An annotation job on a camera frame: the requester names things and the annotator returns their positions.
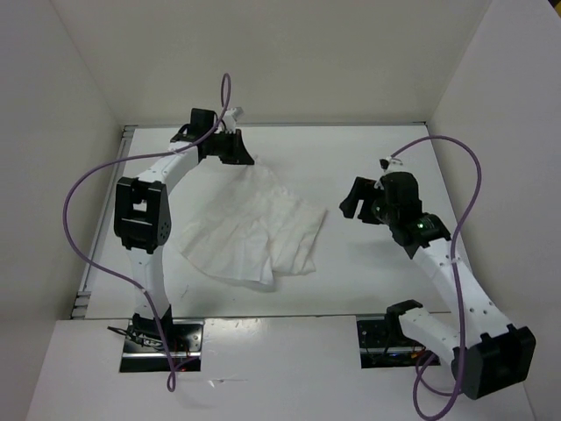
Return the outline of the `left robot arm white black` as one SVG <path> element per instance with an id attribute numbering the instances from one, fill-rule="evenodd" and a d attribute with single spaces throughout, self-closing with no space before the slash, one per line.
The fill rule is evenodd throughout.
<path id="1" fill-rule="evenodd" d="M 127 251 L 132 280 L 138 284 L 127 334 L 143 339 L 154 350 L 169 348 L 175 334 L 163 273 L 163 248 L 172 231 L 169 194 L 209 156 L 226 165 L 254 163 L 237 128 L 242 115 L 243 110 L 235 107 L 217 120 L 215 112 L 194 108 L 190 122 L 171 138 L 165 156 L 139 175 L 117 181 L 114 232 Z"/>

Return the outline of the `white pleated skirt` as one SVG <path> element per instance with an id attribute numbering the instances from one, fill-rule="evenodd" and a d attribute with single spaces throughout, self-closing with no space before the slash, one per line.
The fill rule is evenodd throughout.
<path id="1" fill-rule="evenodd" d="M 326 213 L 255 161 L 187 222 L 176 244 L 202 274 L 268 290 L 279 276 L 315 272 L 313 250 Z"/>

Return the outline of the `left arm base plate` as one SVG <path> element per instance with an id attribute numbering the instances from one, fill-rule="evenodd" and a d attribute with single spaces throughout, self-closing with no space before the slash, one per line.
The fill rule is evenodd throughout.
<path id="1" fill-rule="evenodd" d="M 179 372 L 199 372 L 202 364 L 202 320 L 174 321 L 173 337 L 169 341 L 172 361 Z M 120 373 L 169 372 L 167 357 L 160 339 L 146 335 L 131 335 L 132 322 L 126 330 L 117 329 L 124 336 Z"/>

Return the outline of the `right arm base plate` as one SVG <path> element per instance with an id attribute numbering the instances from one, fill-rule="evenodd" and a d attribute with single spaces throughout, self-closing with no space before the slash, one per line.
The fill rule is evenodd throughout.
<path id="1" fill-rule="evenodd" d="M 356 328 L 363 369 L 413 367 L 426 354 L 420 343 L 391 333 L 382 314 L 357 315 Z"/>

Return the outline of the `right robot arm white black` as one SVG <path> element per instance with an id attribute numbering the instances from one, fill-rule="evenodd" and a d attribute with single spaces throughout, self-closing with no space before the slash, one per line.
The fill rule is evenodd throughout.
<path id="1" fill-rule="evenodd" d="M 416 178 L 393 172 L 378 181 L 358 177 L 339 205 L 345 218 L 386 225 L 393 240 L 423 270 L 463 328 L 440 322 L 416 300 L 387 308 L 384 333 L 395 345 L 412 339 L 450 367 L 472 400 L 526 380 L 536 338 L 515 326 L 451 251 L 451 234 L 436 215 L 423 211 Z"/>

